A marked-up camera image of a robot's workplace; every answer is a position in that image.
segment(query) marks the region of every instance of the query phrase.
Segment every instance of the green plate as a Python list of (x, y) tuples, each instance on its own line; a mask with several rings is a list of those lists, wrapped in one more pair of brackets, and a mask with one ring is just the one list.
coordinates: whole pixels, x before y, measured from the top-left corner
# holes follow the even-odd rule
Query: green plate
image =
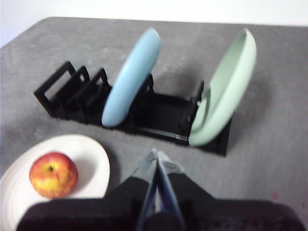
[(251, 78), (257, 57), (254, 37), (243, 30), (216, 69), (193, 121), (190, 146), (212, 141), (226, 126)]

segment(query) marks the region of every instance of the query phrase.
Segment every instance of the light blue plate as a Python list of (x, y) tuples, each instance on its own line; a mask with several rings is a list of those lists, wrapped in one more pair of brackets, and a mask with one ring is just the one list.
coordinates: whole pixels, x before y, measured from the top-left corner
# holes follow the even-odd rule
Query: light blue plate
[(115, 127), (126, 118), (128, 110), (154, 67), (161, 39), (154, 28), (147, 29), (124, 63), (107, 98), (102, 125)]

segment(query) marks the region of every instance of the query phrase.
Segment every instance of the white wall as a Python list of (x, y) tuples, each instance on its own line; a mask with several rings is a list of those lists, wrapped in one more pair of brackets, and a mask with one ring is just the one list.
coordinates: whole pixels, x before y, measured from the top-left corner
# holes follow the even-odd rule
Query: white wall
[(1, 0), (1, 46), (51, 16), (308, 26), (308, 0)]

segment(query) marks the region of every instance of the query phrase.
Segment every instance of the red apple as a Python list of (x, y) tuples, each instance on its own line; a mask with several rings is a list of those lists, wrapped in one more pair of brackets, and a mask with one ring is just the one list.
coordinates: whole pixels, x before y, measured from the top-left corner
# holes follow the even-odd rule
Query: red apple
[(73, 190), (78, 180), (78, 171), (68, 156), (51, 152), (34, 162), (29, 178), (40, 195), (58, 198), (68, 195)]

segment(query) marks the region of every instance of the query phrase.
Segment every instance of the gray table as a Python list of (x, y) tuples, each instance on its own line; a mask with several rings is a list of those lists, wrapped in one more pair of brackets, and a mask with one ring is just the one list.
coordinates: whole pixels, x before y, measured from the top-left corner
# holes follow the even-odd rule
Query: gray table
[(52, 119), (33, 91), (62, 63), (101, 67), (112, 84), (140, 34), (153, 26), (162, 50), (154, 89), (194, 95), (208, 83), (244, 25), (48, 18), (1, 49), (1, 175), (31, 146), (57, 135), (90, 136), (107, 150), (111, 190), (152, 147), (182, 164), (219, 198), (272, 200), (291, 206), (308, 225), (308, 28), (251, 26), (258, 58), (231, 125), (226, 158), (166, 141)]

